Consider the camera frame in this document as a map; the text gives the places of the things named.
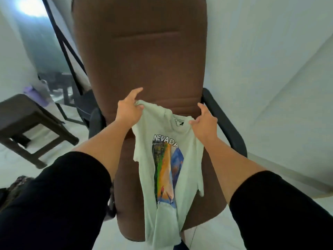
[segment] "bright light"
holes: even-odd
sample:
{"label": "bright light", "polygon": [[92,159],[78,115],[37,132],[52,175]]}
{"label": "bright light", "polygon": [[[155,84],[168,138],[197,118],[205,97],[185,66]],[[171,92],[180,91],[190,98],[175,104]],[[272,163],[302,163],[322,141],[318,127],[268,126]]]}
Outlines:
{"label": "bright light", "polygon": [[17,0],[17,7],[28,16],[47,16],[42,0]]}

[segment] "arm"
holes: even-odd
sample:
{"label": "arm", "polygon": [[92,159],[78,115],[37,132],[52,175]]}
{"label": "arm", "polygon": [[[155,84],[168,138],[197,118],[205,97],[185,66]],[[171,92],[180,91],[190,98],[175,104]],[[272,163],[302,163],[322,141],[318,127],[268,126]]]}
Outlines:
{"label": "arm", "polygon": [[238,154],[216,134],[217,119],[199,104],[190,121],[208,151],[247,249],[333,247],[333,217],[310,197]]}
{"label": "arm", "polygon": [[135,97],[118,103],[116,120],[59,157],[0,213],[1,249],[92,249],[110,198],[127,131],[139,121]]}

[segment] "purple object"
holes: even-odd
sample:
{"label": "purple object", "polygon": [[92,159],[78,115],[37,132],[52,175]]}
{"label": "purple object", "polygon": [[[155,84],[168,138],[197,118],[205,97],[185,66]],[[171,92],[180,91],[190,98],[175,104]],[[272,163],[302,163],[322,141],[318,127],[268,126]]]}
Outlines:
{"label": "purple object", "polygon": [[32,86],[25,87],[23,93],[42,107],[46,107],[49,104],[48,101],[46,101],[44,97],[42,97],[41,94]]}

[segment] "colorful shirt print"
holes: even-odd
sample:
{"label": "colorful shirt print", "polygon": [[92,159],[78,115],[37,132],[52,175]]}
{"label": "colorful shirt print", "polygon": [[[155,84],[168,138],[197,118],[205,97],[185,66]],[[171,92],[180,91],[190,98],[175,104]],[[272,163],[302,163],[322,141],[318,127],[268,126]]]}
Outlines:
{"label": "colorful shirt print", "polygon": [[155,135],[152,143],[152,155],[155,163],[156,203],[168,203],[176,208],[174,189],[177,184],[184,157],[177,143],[162,135]]}

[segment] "hand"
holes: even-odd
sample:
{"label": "hand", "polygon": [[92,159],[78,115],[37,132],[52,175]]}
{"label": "hand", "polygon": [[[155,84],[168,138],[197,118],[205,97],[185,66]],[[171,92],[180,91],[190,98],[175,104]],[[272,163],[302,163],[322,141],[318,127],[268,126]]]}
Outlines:
{"label": "hand", "polygon": [[124,100],[118,102],[116,121],[121,122],[128,129],[139,122],[142,116],[144,106],[135,106],[135,98],[141,91],[143,88],[133,89]]}
{"label": "hand", "polygon": [[213,117],[208,108],[198,103],[201,109],[201,115],[196,120],[190,120],[194,135],[200,142],[207,147],[210,142],[217,139],[217,118]]}

